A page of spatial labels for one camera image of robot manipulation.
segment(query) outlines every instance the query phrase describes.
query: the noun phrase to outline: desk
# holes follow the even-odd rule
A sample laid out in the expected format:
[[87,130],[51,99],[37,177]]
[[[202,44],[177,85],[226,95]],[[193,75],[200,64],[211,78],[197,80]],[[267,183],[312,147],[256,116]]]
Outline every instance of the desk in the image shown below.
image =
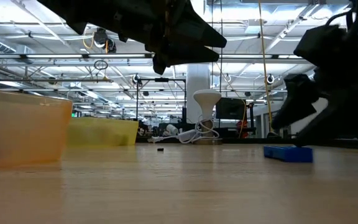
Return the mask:
[[314,158],[286,164],[235,144],[72,149],[0,170],[0,223],[358,223],[358,150]]

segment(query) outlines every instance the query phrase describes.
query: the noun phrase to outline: yellow plastic bin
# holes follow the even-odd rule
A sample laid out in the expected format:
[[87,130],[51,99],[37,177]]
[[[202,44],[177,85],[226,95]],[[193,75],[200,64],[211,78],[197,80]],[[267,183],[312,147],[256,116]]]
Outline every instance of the yellow plastic bin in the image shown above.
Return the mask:
[[137,121],[104,118],[73,118],[68,127],[67,148],[133,146]]
[[72,102],[0,91],[0,167],[59,160]]

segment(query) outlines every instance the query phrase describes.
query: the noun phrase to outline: computer monitor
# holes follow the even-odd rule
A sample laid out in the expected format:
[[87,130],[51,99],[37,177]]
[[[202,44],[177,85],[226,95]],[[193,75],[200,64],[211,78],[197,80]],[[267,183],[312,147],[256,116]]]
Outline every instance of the computer monitor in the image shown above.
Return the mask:
[[216,103],[216,118],[242,120],[245,109],[244,102],[240,99],[221,98]]

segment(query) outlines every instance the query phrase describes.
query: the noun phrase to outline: orange object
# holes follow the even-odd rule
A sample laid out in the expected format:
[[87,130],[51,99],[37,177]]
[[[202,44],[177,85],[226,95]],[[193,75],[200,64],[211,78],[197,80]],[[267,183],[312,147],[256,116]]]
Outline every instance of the orange object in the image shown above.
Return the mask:
[[0,91],[0,167],[59,160],[72,102]]
[[[244,128],[248,128],[248,121],[244,121],[244,123],[242,121],[239,121],[237,122],[236,127],[238,131],[242,131]],[[248,135],[249,135],[248,132],[240,133],[241,138],[247,138]]]

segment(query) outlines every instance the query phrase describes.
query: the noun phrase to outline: blue object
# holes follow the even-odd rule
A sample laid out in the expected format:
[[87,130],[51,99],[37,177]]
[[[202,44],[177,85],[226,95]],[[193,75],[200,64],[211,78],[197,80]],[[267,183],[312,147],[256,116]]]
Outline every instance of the blue object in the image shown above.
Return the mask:
[[313,162],[313,150],[308,147],[264,146],[264,154],[266,158],[284,162]]

